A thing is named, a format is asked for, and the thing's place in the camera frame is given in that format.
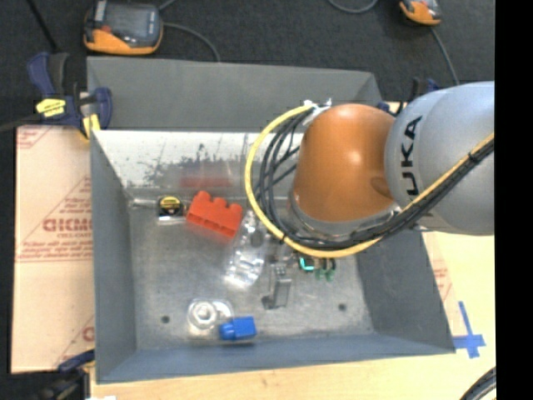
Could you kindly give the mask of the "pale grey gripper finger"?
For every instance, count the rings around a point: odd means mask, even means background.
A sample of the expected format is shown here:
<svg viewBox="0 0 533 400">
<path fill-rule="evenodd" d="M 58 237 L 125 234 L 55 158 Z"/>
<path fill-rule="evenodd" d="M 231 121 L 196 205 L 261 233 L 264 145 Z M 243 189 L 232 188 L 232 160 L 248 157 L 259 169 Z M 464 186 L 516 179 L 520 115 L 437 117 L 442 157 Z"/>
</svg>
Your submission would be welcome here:
<svg viewBox="0 0 533 400">
<path fill-rule="evenodd" d="M 276 306 L 279 270 L 280 268 L 276 264 L 270 266 L 268 291 L 267 294 L 262 297 L 262 304 L 265 309 L 273 309 Z"/>
<path fill-rule="evenodd" d="M 287 274 L 285 267 L 275 270 L 275 307 L 282 308 L 287 305 L 291 291 L 292 277 Z"/>
</svg>

